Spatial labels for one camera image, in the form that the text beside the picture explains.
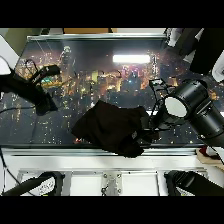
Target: metal bracket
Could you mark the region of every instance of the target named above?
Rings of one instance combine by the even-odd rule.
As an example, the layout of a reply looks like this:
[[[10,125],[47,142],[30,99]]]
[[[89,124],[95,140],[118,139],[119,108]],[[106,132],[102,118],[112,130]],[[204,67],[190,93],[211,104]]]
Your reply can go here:
[[[103,172],[102,196],[119,196],[122,193],[122,175],[118,171]]]

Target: brown box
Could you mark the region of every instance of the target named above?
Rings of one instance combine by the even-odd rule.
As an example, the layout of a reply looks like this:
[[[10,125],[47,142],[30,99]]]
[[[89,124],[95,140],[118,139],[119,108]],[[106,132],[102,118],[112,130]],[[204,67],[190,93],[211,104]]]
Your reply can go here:
[[[64,28],[64,32],[65,34],[108,33],[109,28]]]

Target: crumpled black fabric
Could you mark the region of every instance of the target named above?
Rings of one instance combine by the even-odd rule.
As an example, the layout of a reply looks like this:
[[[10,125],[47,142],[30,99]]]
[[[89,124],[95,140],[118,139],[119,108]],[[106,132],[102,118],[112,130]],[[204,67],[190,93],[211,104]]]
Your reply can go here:
[[[99,100],[76,122],[72,134],[105,151],[134,158],[144,152],[132,136],[142,130],[141,117],[144,116],[148,114],[142,106],[133,109],[118,108]],[[148,141],[155,138],[153,135],[152,138],[149,135],[144,137]]]

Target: city light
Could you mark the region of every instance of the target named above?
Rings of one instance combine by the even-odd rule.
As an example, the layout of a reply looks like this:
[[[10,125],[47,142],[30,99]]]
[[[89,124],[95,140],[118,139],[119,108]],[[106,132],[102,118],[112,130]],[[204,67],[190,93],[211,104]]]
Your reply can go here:
[[[149,55],[114,55],[113,62],[144,64],[144,63],[150,62],[150,56]]]

